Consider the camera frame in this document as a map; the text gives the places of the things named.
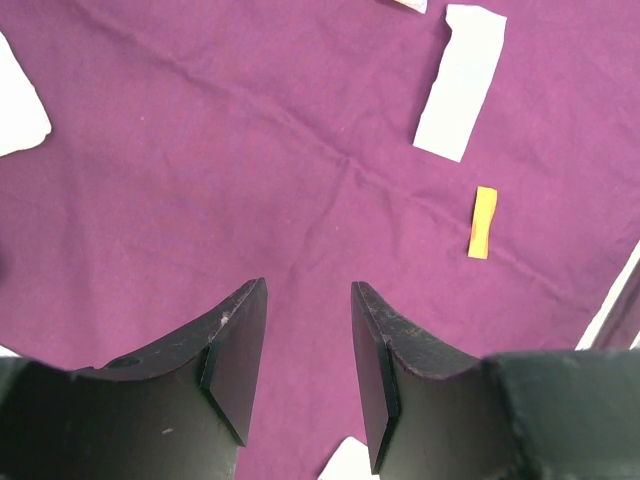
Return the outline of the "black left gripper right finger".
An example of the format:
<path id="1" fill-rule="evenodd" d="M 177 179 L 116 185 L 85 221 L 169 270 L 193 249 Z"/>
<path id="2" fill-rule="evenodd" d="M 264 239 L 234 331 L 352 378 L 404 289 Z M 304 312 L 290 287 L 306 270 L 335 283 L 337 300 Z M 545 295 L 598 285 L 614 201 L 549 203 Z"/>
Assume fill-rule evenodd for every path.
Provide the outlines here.
<path id="1" fill-rule="evenodd" d="M 639 354 L 471 356 L 351 287 L 370 467 L 382 479 L 635 479 Z"/>

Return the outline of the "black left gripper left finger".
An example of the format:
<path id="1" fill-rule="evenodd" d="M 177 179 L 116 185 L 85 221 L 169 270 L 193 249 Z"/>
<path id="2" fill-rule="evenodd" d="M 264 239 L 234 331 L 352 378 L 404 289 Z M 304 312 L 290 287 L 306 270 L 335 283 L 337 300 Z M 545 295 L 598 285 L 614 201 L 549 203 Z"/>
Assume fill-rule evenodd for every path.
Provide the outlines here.
<path id="1" fill-rule="evenodd" d="M 101 368 L 1 361 L 5 479 L 231 479 L 247 444 L 268 292 L 253 279 Z"/>

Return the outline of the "green gauze bag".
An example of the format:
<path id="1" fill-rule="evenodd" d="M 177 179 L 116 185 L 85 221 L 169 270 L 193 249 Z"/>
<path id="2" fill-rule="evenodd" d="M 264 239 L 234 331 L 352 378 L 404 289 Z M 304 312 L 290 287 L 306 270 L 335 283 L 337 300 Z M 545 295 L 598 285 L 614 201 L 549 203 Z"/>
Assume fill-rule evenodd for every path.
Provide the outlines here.
<path id="1" fill-rule="evenodd" d="M 421 14 L 425 14 L 428 8 L 428 0 L 394 0 L 394 1 L 398 4 L 401 4 Z"/>

